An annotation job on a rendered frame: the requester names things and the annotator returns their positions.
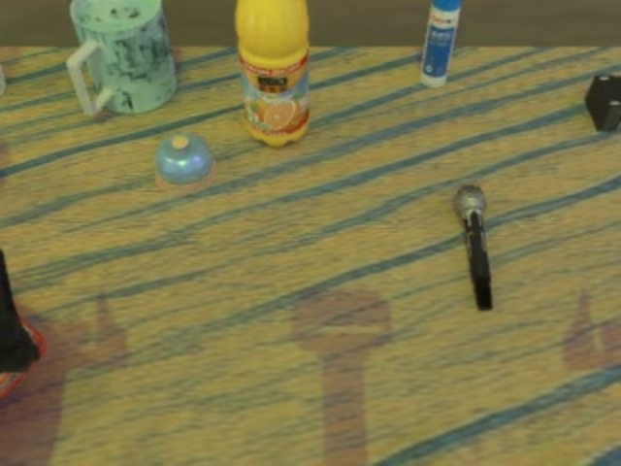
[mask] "orange juice bottle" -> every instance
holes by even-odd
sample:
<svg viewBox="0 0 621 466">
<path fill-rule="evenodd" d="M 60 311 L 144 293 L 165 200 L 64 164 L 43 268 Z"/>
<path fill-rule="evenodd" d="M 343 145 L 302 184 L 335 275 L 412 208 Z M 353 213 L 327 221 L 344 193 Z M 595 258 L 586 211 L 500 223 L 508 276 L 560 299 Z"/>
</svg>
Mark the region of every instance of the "orange juice bottle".
<svg viewBox="0 0 621 466">
<path fill-rule="evenodd" d="M 238 0 L 235 12 L 245 123 L 272 147 L 309 126 L 309 14 L 306 0 Z"/>
</svg>

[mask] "black cube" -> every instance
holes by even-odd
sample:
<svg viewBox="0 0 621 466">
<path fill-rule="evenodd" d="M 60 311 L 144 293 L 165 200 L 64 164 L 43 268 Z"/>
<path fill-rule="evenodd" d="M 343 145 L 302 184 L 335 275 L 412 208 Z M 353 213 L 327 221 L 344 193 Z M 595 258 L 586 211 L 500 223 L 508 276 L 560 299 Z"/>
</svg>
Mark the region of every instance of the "black cube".
<svg viewBox="0 0 621 466">
<path fill-rule="evenodd" d="M 621 77 L 598 75 L 584 99 L 598 131 L 614 131 L 621 121 Z"/>
</svg>

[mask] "marbled ceramic mug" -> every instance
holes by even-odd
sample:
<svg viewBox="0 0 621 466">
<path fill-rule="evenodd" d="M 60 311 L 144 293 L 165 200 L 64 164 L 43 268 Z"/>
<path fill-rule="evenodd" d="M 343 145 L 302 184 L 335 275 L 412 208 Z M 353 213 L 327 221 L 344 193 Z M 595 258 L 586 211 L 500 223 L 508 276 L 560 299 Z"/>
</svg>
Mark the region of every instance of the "marbled ceramic mug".
<svg viewBox="0 0 621 466">
<path fill-rule="evenodd" d="M 66 64 L 87 115 L 104 107 L 139 114 L 173 96 L 177 76 L 162 0 L 72 0 L 70 13 L 81 46 Z M 94 101 L 84 63 L 98 92 Z"/>
</svg>

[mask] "glue stick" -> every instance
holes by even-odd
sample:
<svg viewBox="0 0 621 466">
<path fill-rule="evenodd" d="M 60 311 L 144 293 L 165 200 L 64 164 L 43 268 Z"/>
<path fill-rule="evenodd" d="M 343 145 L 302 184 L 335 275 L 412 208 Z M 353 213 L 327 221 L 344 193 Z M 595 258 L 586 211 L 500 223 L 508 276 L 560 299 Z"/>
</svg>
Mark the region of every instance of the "glue stick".
<svg viewBox="0 0 621 466">
<path fill-rule="evenodd" d="M 429 87 L 446 84 L 461 4 L 461 0 L 432 0 L 420 72 L 420 81 Z"/>
</svg>

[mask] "table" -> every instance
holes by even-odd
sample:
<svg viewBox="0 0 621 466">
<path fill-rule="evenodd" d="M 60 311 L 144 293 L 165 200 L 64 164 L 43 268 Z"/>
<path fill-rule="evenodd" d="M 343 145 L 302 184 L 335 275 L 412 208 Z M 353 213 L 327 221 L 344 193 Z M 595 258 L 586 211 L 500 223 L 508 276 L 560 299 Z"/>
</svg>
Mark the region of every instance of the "table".
<svg viewBox="0 0 621 466">
<path fill-rule="evenodd" d="M 620 49 L 458 49 L 440 89 L 415 50 L 314 50 L 310 132 L 282 150 L 241 127 L 233 49 L 177 50 L 173 102 L 96 121 L 71 50 L 2 52 L 1 247 L 49 339 L 0 407 L 3 465 L 621 454 L 619 136 L 583 106 Z M 202 190 L 154 182 L 178 130 L 212 146 Z M 468 182 L 490 313 L 450 208 Z"/>
</svg>

